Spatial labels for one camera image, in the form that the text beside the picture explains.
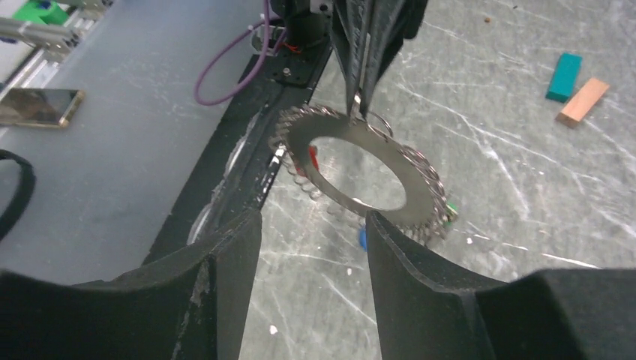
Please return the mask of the red plastic key tag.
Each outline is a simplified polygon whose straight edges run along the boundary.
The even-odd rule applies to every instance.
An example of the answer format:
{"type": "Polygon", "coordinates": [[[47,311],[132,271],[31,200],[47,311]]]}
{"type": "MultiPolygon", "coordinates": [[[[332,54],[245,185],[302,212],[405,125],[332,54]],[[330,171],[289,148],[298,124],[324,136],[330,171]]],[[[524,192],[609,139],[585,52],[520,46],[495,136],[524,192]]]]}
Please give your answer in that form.
{"type": "MultiPolygon", "coordinates": [[[[308,147],[308,153],[313,167],[316,169],[316,171],[319,171],[320,165],[317,160],[317,147],[315,145],[310,145],[308,147]]],[[[294,163],[294,166],[296,173],[301,177],[305,177],[305,171],[299,166],[297,162],[294,163]]]]}

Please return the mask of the aluminium frame rail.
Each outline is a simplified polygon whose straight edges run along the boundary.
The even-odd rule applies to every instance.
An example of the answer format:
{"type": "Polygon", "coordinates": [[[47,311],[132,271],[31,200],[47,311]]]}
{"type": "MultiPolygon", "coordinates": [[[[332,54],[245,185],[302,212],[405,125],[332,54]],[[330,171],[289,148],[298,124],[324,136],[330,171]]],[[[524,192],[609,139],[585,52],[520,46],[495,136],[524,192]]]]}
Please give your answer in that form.
{"type": "Polygon", "coordinates": [[[31,52],[1,81],[1,95],[12,88],[42,89],[114,5],[113,1],[52,1],[69,15],[64,25],[1,18],[1,41],[25,44],[31,52]]]}

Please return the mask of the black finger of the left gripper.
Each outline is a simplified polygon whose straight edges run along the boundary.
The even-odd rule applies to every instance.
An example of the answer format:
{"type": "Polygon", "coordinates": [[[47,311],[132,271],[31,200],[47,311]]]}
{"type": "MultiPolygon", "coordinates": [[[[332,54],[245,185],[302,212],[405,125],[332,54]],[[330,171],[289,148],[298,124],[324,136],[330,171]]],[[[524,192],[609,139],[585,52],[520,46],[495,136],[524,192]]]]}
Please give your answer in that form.
{"type": "Polygon", "coordinates": [[[371,2],[362,0],[333,1],[330,39],[345,80],[346,113],[359,110],[366,37],[371,17],[371,2]]]}
{"type": "Polygon", "coordinates": [[[359,112],[363,116],[368,114],[378,81],[401,50],[404,41],[417,36],[427,4],[427,0],[370,3],[370,19],[364,22],[364,30],[369,38],[361,73],[359,112]]]}

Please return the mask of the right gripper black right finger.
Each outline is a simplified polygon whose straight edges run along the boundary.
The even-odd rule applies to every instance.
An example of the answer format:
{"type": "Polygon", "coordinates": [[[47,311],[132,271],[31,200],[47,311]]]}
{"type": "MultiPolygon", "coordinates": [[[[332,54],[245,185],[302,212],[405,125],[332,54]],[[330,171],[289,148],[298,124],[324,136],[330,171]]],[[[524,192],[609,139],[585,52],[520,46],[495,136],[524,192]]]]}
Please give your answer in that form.
{"type": "Polygon", "coordinates": [[[494,359],[476,293],[501,281],[420,245],[377,211],[366,234],[383,359],[494,359]]]}

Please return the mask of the orange rectangular block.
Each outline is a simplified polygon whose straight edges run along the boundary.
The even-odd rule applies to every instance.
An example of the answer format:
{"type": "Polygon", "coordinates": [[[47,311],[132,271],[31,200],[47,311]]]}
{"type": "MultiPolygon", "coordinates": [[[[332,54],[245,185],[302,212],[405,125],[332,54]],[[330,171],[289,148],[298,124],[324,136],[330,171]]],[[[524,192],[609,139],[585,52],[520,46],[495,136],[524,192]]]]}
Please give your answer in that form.
{"type": "Polygon", "coordinates": [[[576,127],[609,88],[606,82],[590,78],[566,103],[555,120],[570,128],[576,127]]]}

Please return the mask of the teal rectangular block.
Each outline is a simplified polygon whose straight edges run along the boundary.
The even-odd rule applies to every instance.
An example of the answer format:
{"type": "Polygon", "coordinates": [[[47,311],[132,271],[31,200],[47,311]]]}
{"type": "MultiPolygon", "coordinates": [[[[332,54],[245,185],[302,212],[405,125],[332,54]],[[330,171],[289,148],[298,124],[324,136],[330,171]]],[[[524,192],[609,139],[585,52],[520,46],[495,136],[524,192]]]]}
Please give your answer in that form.
{"type": "Polygon", "coordinates": [[[573,95],[582,62],[582,56],[567,52],[559,57],[545,95],[548,100],[560,103],[569,100],[573,95]]]}

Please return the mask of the green plastic part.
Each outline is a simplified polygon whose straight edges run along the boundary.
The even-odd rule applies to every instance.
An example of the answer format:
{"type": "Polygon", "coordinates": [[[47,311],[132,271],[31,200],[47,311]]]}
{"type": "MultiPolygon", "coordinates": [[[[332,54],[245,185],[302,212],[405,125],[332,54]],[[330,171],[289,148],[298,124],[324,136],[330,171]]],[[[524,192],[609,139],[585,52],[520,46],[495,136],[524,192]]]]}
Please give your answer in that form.
{"type": "Polygon", "coordinates": [[[28,0],[12,16],[15,20],[62,26],[69,15],[55,1],[28,0]]]}

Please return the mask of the smartphone with gold edge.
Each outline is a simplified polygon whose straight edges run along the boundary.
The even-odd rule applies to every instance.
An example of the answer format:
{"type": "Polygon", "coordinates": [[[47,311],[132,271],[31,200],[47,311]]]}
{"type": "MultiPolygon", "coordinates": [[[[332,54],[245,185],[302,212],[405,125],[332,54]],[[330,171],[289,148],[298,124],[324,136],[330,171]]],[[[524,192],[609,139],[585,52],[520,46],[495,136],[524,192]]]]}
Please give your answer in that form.
{"type": "Polygon", "coordinates": [[[12,88],[1,99],[1,125],[66,128],[84,97],[76,89],[12,88]]]}

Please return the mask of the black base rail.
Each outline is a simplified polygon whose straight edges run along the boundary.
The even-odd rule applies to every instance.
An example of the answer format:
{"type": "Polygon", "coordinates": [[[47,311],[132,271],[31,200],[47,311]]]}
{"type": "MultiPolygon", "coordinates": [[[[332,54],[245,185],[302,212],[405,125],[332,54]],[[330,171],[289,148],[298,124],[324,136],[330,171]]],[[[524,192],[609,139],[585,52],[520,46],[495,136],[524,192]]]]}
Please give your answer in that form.
{"type": "Polygon", "coordinates": [[[330,1],[270,1],[270,39],[258,49],[145,258],[149,264],[216,230],[244,208],[261,209],[281,166],[267,142],[282,109],[307,103],[331,55],[330,1]]]}

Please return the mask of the blue plastic key tag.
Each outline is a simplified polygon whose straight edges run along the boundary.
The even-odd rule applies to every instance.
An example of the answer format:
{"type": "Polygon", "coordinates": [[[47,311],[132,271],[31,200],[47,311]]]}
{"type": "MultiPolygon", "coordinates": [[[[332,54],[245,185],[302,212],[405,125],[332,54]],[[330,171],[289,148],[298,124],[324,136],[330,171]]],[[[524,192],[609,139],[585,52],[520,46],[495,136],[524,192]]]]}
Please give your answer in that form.
{"type": "Polygon", "coordinates": [[[359,231],[358,231],[358,243],[359,243],[359,245],[361,246],[361,248],[363,249],[364,252],[368,251],[367,236],[366,236],[365,226],[361,226],[359,231]]]}

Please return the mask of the green plastic key tag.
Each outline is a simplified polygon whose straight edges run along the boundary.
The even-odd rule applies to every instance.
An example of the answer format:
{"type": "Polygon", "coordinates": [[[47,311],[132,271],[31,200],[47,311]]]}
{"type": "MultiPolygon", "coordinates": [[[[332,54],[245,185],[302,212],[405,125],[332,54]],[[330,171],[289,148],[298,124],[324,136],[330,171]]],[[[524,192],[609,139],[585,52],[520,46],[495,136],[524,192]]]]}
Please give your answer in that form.
{"type": "Polygon", "coordinates": [[[451,224],[458,219],[458,209],[452,202],[446,203],[446,223],[451,224]]]}

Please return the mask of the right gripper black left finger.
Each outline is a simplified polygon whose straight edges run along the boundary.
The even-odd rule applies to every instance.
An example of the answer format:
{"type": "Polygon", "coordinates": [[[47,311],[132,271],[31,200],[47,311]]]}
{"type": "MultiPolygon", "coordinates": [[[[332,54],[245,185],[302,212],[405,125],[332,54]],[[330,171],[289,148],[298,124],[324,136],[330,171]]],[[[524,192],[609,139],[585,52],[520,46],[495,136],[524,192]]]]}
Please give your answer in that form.
{"type": "Polygon", "coordinates": [[[78,357],[237,359],[261,229],[261,214],[248,209],[168,256],[85,283],[94,317],[78,357]]]}

